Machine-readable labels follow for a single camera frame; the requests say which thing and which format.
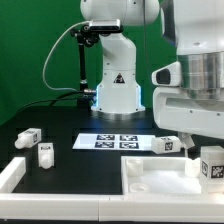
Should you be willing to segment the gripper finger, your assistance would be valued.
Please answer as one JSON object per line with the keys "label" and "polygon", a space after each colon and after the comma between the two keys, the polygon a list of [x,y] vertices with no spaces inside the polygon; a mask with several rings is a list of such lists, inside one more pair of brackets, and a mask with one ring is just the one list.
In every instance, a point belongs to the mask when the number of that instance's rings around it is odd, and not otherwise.
{"label": "gripper finger", "polygon": [[185,156],[188,156],[188,150],[195,146],[194,141],[192,139],[192,135],[185,132],[179,132],[178,138],[180,139],[184,148]]}

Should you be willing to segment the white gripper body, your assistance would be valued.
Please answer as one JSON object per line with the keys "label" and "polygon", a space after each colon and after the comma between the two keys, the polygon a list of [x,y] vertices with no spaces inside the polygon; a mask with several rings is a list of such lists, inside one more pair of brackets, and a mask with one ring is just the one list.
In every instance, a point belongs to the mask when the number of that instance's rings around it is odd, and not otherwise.
{"label": "white gripper body", "polygon": [[224,91],[219,100],[196,100],[180,88],[156,88],[153,114],[161,129],[224,139]]}

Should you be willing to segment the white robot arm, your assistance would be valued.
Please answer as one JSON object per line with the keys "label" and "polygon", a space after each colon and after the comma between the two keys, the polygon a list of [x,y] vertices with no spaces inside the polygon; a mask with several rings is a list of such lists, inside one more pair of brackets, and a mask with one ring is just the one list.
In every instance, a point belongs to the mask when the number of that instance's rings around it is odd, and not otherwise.
{"label": "white robot arm", "polygon": [[224,0],[81,0],[80,9],[103,48],[95,113],[130,117],[144,110],[136,47],[121,28],[160,18],[177,60],[152,73],[155,123],[187,145],[193,134],[224,139]]}

